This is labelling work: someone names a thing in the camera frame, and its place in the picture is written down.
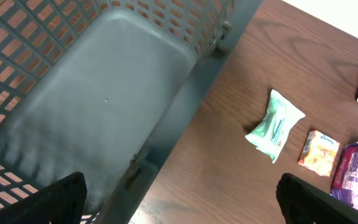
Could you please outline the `orange tissue pack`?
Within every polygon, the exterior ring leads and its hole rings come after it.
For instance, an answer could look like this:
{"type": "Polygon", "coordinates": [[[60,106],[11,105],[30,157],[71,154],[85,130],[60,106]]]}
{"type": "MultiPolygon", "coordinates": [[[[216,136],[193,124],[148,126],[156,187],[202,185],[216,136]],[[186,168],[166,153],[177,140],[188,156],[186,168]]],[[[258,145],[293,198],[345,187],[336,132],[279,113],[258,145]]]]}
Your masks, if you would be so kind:
{"type": "Polygon", "coordinates": [[[308,133],[298,164],[319,176],[329,177],[340,143],[314,130],[308,133]]]}

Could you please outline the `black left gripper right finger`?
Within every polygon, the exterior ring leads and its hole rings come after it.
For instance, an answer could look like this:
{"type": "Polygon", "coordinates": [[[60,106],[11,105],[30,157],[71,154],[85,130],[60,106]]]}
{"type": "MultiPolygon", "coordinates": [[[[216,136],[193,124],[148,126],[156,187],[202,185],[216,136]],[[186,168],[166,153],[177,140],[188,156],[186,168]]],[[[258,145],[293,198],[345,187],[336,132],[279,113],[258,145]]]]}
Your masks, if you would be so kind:
{"type": "Polygon", "coordinates": [[[276,198],[287,224],[358,224],[358,210],[291,173],[282,175],[276,198]]]}

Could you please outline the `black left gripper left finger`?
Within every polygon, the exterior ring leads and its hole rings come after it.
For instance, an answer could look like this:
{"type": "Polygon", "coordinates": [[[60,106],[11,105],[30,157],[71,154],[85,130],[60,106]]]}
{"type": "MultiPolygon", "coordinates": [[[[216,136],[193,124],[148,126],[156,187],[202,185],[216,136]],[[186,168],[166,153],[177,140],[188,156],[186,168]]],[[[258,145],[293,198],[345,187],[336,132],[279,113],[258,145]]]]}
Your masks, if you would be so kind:
{"type": "Polygon", "coordinates": [[[79,223],[87,188],[81,172],[0,210],[0,223],[79,223]]]}

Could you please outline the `green wet wipes pack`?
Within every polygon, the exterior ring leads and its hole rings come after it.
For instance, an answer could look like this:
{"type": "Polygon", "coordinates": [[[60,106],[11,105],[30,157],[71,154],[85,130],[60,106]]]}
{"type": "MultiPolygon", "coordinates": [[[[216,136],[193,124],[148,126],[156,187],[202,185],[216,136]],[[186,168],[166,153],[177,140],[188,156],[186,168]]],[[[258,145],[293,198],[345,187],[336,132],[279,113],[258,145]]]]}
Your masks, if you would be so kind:
{"type": "Polygon", "coordinates": [[[270,92],[266,114],[262,121],[245,138],[257,150],[268,155],[274,164],[296,123],[305,114],[282,96],[278,91],[270,92]]]}

